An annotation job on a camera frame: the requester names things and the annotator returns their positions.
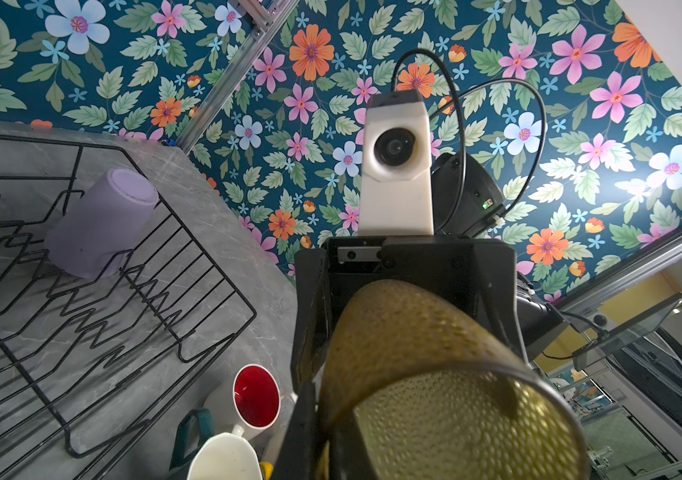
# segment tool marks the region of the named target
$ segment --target camera lens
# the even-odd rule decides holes
[[[375,141],[375,156],[390,167],[398,167],[410,159],[414,144],[412,133],[404,128],[393,128]]]

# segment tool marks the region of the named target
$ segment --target marble surface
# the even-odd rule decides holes
[[[170,463],[178,422],[188,410],[201,406],[207,394],[223,379],[247,363],[264,365],[277,378],[281,391],[289,392],[290,347],[296,315],[293,285],[252,241],[240,221],[179,149],[110,135],[58,129],[32,130],[25,125],[2,122],[0,134],[123,148],[257,312],[255,320],[114,466],[107,478],[163,478]],[[76,147],[0,140],[0,174],[66,177],[76,157]],[[130,168],[129,161],[119,150],[85,148],[74,188],[86,190],[108,168],[120,165]],[[0,220],[41,219],[55,202],[58,192],[66,187],[66,180],[0,180]],[[48,221],[25,226],[22,232],[31,233],[34,239],[44,237],[44,233],[62,215],[61,206],[62,202],[59,202]],[[219,270],[205,256],[201,256],[200,247],[190,242],[186,231],[177,231],[179,225],[174,217],[162,223],[168,214],[164,206],[157,207],[146,232],[151,232],[155,226],[159,227],[136,250],[129,266],[146,262],[146,268],[140,275],[136,273],[131,278],[137,283],[157,280],[150,295],[161,291],[168,293],[158,310],[167,309],[166,315],[181,310],[182,313],[177,317],[179,319],[186,315],[172,328],[178,336],[194,330],[184,339],[181,349],[182,356],[190,358],[240,329],[250,318],[251,311],[236,293],[230,295],[233,293],[231,285],[225,280],[221,281],[223,278]],[[0,229],[0,236],[11,231],[12,228]],[[27,248],[27,251],[39,248],[41,244],[36,244]],[[0,245],[0,275],[8,269],[10,259],[19,251],[20,247]],[[34,254],[28,254],[25,258],[32,260]],[[65,277],[61,284],[50,290],[53,284],[51,277],[37,280],[29,286],[28,279],[38,264],[38,261],[30,261],[14,265],[3,277],[0,284],[0,336],[8,337],[5,342],[7,347],[22,359],[24,368],[38,380],[40,390],[49,398],[71,389],[66,397],[56,403],[63,418],[71,419],[81,414],[86,406],[114,389],[121,379],[141,366],[140,374],[135,379],[72,424],[71,444],[82,452],[129,426],[161,392],[189,371],[193,363],[178,360],[173,337],[146,310],[146,304],[138,296],[131,296],[133,292],[126,288],[125,279],[116,285],[105,302],[93,305],[95,311],[82,324],[92,325],[104,320],[100,337],[96,338],[97,330],[80,335],[76,330],[81,322],[80,317],[72,317],[85,312],[88,308],[86,303],[108,293],[118,277],[103,279],[93,286],[82,288],[68,307],[68,313],[61,315],[69,296],[46,302],[45,292],[60,292],[82,282],[80,280],[77,283],[76,279]],[[45,268],[50,269],[50,266],[40,268],[40,272],[45,272]],[[28,287],[26,293],[8,312],[2,313],[25,287]],[[24,325],[31,318],[33,321]],[[96,359],[117,346],[125,347],[120,352],[119,360],[107,368],[95,365]],[[0,351],[0,433],[43,408],[37,396],[28,388],[24,389],[26,385],[26,381]],[[16,391],[18,394],[15,397],[3,401]],[[287,424],[291,411],[290,401],[283,401],[278,425]],[[17,466],[6,478],[76,476],[97,453],[82,459],[72,458],[64,450],[64,437],[57,433],[57,429],[58,423],[43,409],[13,435],[2,438],[0,471],[53,435],[51,441],[35,451],[28,461]],[[270,433],[267,431],[254,439],[257,450],[263,447]],[[116,450],[112,450],[85,478],[91,478]]]

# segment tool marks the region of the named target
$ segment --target dish rack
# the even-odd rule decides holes
[[[162,196],[118,274],[60,271],[45,232],[108,168],[143,173],[113,145],[0,142],[54,149],[0,158],[0,478],[103,478],[257,313]]]

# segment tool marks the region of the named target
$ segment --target teal mug handle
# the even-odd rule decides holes
[[[189,441],[189,429],[191,421],[195,418],[197,425],[200,427],[200,440],[197,441],[197,449],[188,456],[183,454],[187,451],[187,442]],[[181,423],[178,424],[176,430],[176,441],[173,444],[173,456],[170,457],[170,470],[185,465],[189,462],[202,445],[207,442],[207,439],[213,436],[213,418],[211,411],[207,408],[194,408],[187,416],[183,417]]]

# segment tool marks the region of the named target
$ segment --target small blue flower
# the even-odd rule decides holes
[[[211,48],[211,52],[218,52],[219,50],[221,50],[222,44],[223,44],[223,42],[221,42],[220,38],[214,37],[213,41],[211,43],[207,44],[207,46]]]
[[[74,93],[69,94],[69,98],[73,98],[74,102],[77,103],[77,101],[85,100],[85,95],[87,95],[85,90],[80,90],[79,88],[74,87]]]
[[[600,240],[600,234],[595,235],[595,238],[588,238],[589,248],[600,250],[600,245],[605,245],[605,240]]]
[[[586,214],[589,212],[582,212],[580,208],[576,209],[576,213],[571,215],[573,217],[573,220],[576,220],[577,222],[586,222]]]
[[[463,80],[463,79],[464,79],[464,75],[466,75],[466,74],[468,74],[468,73],[469,73],[469,70],[466,69],[466,68],[464,68],[464,62],[461,62],[461,63],[459,64],[459,67],[458,67],[458,68],[453,68],[453,74],[454,74],[455,77],[458,78],[459,80]]]
[[[346,55],[341,55],[336,52],[336,57],[330,61],[330,63],[333,64],[334,67],[336,67],[336,70],[339,68],[343,68],[343,61],[346,60]]]
[[[447,50],[449,41],[450,41],[450,37],[443,38],[441,36],[439,38],[439,42],[435,43],[435,47],[437,48],[437,52],[444,52],[445,50]]]
[[[367,74],[368,74],[368,70],[370,70],[371,68],[373,68],[373,66],[372,66],[372,65],[368,65],[368,59],[366,58],[366,59],[363,60],[362,63],[358,63],[358,64],[357,64],[357,68],[359,68],[359,74],[361,74],[361,75],[367,75]]]
[[[543,90],[547,95],[549,95],[553,90],[559,90],[559,87],[555,85],[557,83],[557,77],[554,77],[551,81],[548,78],[544,78],[543,85],[538,88],[538,90]]]
[[[496,3],[494,3],[492,7],[485,9],[485,11],[490,14],[488,16],[489,20],[496,20],[497,22],[501,20],[501,14],[506,12],[506,8],[499,8],[500,5],[501,3],[496,0]]]
[[[156,51],[156,54],[158,55],[164,55],[167,54],[167,48],[171,46],[171,43],[165,43],[165,41],[160,38],[160,41],[154,45],[154,50]]]
[[[111,0],[111,3],[109,4],[110,7],[116,8],[118,12],[122,12],[123,5],[127,5],[125,0]]]
[[[69,54],[64,53],[64,47],[66,46],[66,42],[63,40],[59,40],[56,42],[55,46],[48,42],[47,40],[43,40],[42,44],[47,50],[44,50],[40,52],[40,55],[43,57],[53,57],[53,63],[58,63],[58,58],[63,58],[64,60],[69,59]]]
[[[301,12],[300,16],[296,17],[296,23],[301,28],[306,28],[309,23],[309,17]]]
[[[538,61],[541,63],[541,66],[545,68],[549,68],[553,63],[555,63],[555,59],[552,58],[551,52],[547,53],[543,57],[538,57]]]
[[[51,7],[50,5],[45,5],[46,3],[48,3],[48,0],[31,0],[31,3],[24,5],[24,8],[26,8],[27,10],[37,9],[37,16],[39,18],[44,18],[45,12],[55,13],[53,7]]]
[[[508,124],[509,122],[515,123],[517,121],[517,115],[520,114],[520,110],[514,110],[512,111],[511,108],[507,107],[506,108],[506,113],[502,115],[504,118],[504,123]]]
[[[109,123],[104,125],[104,130],[109,130],[109,133],[115,131],[120,127],[120,121],[109,120]]]
[[[495,143],[490,144],[490,148],[493,149],[494,155],[497,155],[497,154],[503,155],[504,154],[504,147],[506,147],[507,145],[509,145],[508,140],[501,141],[500,138],[496,137]]]
[[[328,187],[335,187],[339,184],[339,179],[336,178],[336,174],[330,174],[330,177],[325,177],[325,180],[328,181]]]
[[[645,137],[645,141],[650,140],[653,143],[656,143],[656,140],[664,134],[663,131],[658,131],[658,127],[655,126],[653,127],[653,130],[648,129],[645,133],[648,134],[648,136]]]

